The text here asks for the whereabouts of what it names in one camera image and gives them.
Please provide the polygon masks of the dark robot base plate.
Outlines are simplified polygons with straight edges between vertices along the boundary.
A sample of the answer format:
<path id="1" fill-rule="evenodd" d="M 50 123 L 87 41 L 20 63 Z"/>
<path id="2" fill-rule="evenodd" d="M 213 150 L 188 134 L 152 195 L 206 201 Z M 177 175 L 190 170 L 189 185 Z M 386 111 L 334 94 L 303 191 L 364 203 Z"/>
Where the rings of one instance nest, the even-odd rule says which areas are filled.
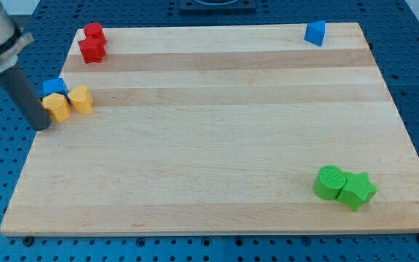
<path id="1" fill-rule="evenodd" d="M 256 0 L 178 0 L 181 12 L 197 11 L 255 11 Z"/>

